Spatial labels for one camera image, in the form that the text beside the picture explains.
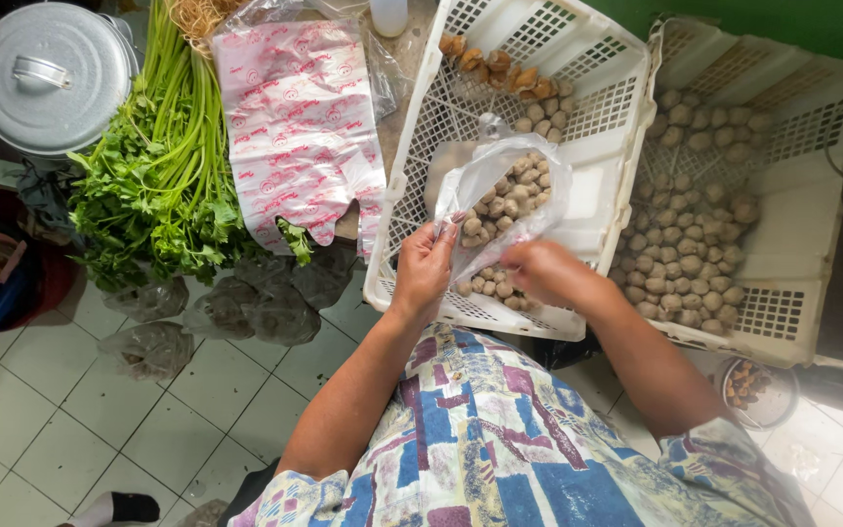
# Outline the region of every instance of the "plastic bottle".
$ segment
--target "plastic bottle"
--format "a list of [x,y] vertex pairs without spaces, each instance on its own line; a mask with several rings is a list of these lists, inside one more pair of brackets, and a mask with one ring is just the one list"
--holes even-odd
[[383,37],[402,35],[408,24],[408,0],[369,0],[373,27]]

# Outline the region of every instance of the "white plastic crate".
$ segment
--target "white plastic crate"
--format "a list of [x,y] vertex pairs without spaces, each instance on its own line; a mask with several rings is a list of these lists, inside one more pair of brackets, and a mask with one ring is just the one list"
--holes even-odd
[[706,104],[742,104],[770,112],[776,122],[765,150],[740,167],[718,162],[718,150],[696,154],[645,142],[637,180],[675,167],[694,176],[697,188],[711,181],[729,189],[745,184],[761,208],[733,276],[747,296],[731,337],[652,324],[686,345],[782,367],[810,365],[841,218],[843,180],[824,146],[843,171],[843,61],[695,20],[668,20],[650,45],[657,91],[684,88]]
[[[527,106],[487,84],[465,83],[456,66],[442,60],[442,32],[465,35],[468,48],[503,50],[523,68],[537,66],[541,75],[572,82],[575,111],[559,145],[574,174],[571,208],[550,237],[605,273],[628,221],[642,132],[655,115],[655,103],[645,92],[650,74],[645,44],[576,1],[445,1],[433,28],[392,163],[363,287],[366,300],[380,311],[392,301],[399,246],[428,221],[422,195],[439,143],[475,140],[481,114],[493,112],[512,123]],[[584,337],[584,320],[572,311],[552,306],[513,311],[482,294],[448,293],[438,320],[563,341]]]

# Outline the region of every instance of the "pot handle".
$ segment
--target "pot handle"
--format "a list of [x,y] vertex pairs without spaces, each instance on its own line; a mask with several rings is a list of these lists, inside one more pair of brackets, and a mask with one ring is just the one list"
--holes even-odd
[[65,67],[37,57],[18,55],[12,67],[12,77],[19,81],[30,77],[53,84],[64,90],[70,89],[70,72]]

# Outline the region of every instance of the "bunch of celery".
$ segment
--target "bunch of celery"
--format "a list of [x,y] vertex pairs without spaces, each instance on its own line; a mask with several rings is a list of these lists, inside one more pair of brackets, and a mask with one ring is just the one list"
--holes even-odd
[[151,9],[132,92],[89,156],[68,154],[86,170],[69,201],[90,242],[78,260],[107,291],[178,271],[210,283],[215,265],[261,251],[239,214],[213,66],[181,37],[164,0]]

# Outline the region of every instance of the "pot lid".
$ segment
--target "pot lid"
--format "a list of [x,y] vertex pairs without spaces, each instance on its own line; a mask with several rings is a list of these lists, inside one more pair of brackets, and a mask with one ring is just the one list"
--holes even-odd
[[97,141],[137,73],[128,43],[82,7],[32,4],[0,20],[0,137],[57,156]]

